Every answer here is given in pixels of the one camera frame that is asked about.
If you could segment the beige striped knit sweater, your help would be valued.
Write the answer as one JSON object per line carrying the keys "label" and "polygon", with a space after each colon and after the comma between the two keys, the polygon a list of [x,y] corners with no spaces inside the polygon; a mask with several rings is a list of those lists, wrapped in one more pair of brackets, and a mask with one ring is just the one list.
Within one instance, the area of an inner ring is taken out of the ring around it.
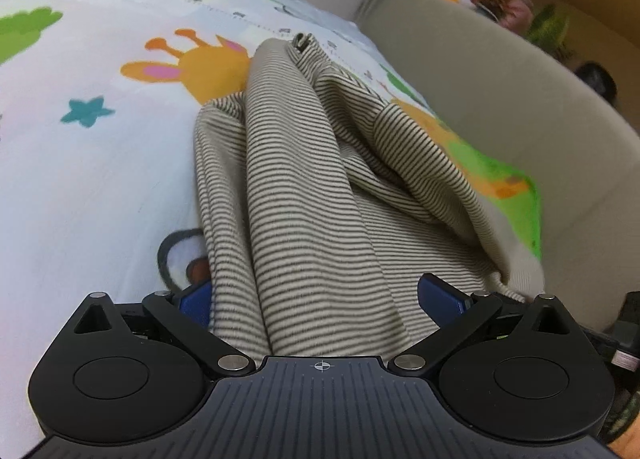
{"label": "beige striped knit sweater", "polygon": [[254,359],[390,359],[433,332],[426,273],[465,292],[544,291],[533,183],[433,115],[387,100],[310,35],[264,41],[243,92],[198,114],[209,329]]}

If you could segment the beige padded headboard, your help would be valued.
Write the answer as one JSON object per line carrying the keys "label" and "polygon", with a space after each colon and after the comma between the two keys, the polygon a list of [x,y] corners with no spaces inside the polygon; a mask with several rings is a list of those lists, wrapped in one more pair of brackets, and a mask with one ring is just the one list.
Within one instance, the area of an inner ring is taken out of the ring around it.
{"label": "beige padded headboard", "polygon": [[570,71],[449,0],[381,0],[361,31],[487,156],[536,182],[546,286],[583,325],[610,327],[639,286],[639,138]]}

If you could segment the colourful cartoon animal play mat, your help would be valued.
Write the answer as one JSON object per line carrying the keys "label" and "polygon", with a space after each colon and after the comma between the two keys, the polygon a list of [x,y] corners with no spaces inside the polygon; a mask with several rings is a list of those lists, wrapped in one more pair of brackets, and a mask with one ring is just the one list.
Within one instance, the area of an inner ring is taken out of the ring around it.
{"label": "colourful cartoon animal play mat", "polygon": [[81,297],[102,290],[129,302],[181,287],[177,252],[165,264],[154,260],[168,236],[179,250],[203,250],[209,266],[195,122],[209,101],[243,92],[264,41],[314,37],[378,95],[433,115],[465,145],[461,162],[480,153],[446,129],[376,46],[362,48],[279,7],[1,0],[3,457],[20,457],[38,441],[27,380]]}

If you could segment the black round object on shelf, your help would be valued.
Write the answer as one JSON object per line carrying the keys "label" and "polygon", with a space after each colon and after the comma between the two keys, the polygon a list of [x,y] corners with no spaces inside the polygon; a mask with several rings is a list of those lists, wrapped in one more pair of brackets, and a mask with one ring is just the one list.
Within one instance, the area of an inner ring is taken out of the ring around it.
{"label": "black round object on shelf", "polygon": [[617,85],[612,75],[610,75],[600,63],[587,61],[574,71],[574,75],[609,104],[615,104]]}

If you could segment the green leafed plant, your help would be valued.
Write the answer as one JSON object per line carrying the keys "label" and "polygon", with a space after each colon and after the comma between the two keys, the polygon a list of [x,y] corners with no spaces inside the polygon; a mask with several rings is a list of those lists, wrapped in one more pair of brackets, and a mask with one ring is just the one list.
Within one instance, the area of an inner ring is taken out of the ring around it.
{"label": "green leafed plant", "polygon": [[548,4],[533,18],[525,39],[555,60],[565,62],[574,55],[565,43],[569,25],[570,17],[557,11],[555,4]]}

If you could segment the red leafed potted plant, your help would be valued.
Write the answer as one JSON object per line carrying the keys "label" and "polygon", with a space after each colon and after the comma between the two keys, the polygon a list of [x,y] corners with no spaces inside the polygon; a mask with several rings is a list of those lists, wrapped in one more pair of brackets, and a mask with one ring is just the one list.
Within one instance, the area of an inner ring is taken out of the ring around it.
{"label": "red leafed potted plant", "polygon": [[488,18],[499,26],[524,36],[532,25],[534,4],[532,0],[471,0]]}

